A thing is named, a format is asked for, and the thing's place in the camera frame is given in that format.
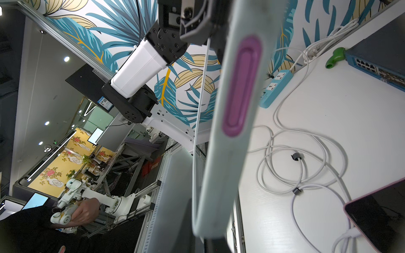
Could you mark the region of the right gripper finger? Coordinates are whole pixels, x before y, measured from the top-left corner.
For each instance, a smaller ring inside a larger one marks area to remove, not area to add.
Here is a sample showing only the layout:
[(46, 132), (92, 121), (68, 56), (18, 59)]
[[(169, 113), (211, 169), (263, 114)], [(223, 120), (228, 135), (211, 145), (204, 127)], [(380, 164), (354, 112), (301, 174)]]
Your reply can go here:
[(232, 253), (225, 238), (205, 239), (205, 253)]

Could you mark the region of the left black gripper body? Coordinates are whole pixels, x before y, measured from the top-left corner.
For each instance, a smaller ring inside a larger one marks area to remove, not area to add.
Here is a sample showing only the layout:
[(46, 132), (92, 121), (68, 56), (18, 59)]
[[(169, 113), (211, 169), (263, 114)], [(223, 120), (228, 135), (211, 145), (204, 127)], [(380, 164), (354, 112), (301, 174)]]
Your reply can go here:
[(158, 24), (195, 45), (226, 45), (232, 1), (158, 1)]

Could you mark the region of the pink-edged black phone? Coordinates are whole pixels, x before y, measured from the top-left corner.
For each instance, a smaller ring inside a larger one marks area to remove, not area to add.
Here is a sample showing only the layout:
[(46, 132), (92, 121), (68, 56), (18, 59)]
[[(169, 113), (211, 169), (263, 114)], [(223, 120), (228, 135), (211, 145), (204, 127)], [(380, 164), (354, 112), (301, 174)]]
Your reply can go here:
[(377, 252), (405, 251), (404, 178), (347, 202), (343, 210)]

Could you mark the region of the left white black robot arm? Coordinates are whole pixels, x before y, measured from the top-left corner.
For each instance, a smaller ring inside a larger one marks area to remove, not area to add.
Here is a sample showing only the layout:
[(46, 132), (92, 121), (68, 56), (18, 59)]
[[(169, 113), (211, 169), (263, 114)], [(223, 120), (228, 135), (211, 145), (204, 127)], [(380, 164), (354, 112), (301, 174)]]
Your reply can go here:
[(102, 88), (131, 123), (188, 151), (209, 141), (216, 100), (208, 76), (223, 61), (231, 1), (159, 1), (158, 19)]

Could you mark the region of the operator hand in background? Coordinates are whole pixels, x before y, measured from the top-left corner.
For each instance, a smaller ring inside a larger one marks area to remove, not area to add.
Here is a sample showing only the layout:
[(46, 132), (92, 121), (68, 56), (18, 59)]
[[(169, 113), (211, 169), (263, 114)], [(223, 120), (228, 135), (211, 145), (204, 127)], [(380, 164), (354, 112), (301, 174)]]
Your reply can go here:
[(99, 216), (100, 202), (96, 198), (82, 200), (73, 213), (70, 224), (72, 226), (87, 225)]

